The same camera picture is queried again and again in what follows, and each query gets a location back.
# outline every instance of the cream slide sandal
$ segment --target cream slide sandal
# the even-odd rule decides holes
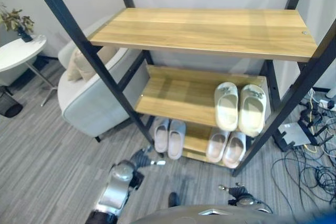
[[[223,163],[228,168],[236,168],[246,152],[246,135],[239,131],[231,132],[226,145]]]
[[[240,93],[239,129],[255,137],[265,123],[266,94],[261,87],[253,84],[243,87]]]
[[[168,150],[169,118],[156,117],[154,122],[154,147],[157,152]]]
[[[179,159],[182,156],[186,125],[183,121],[172,120],[169,128],[168,157]]]
[[[223,131],[234,131],[238,125],[238,90],[232,82],[221,83],[215,90],[216,123]]]
[[[210,162],[217,163],[222,159],[229,134],[229,131],[222,131],[219,128],[212,129],[206,149],[206,157]]]

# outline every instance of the potted plant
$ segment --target potted plant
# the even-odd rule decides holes
[[[32,41],[32,37],[28,32],[33,32],[34,22],[30,19],[29,16],[20,17],[19,13],[22,12],[22,9],[16,10],[13,9],[12,12],[6,10],[6,6],[3,4],[0,5],[0,24],[4,23],[6,30],[17,31],[18,36],[24,42]]]

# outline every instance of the white table top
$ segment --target white table top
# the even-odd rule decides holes
[[[0,72],[26,62],[46,47],[46,36],[38,35],[32,38],[30,42],[19,38],[0,47]]]

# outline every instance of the trash can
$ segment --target trash can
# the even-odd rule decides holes
[[[0,91],[0,115],[7,118],[16,116],[23,106],[10,97],[5,91]]]

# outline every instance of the power strip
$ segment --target power strip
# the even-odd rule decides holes
[[[328,109],[328,101],[321,99],[319,102],[319,106],[325,110],[336,111],[336,106]]]

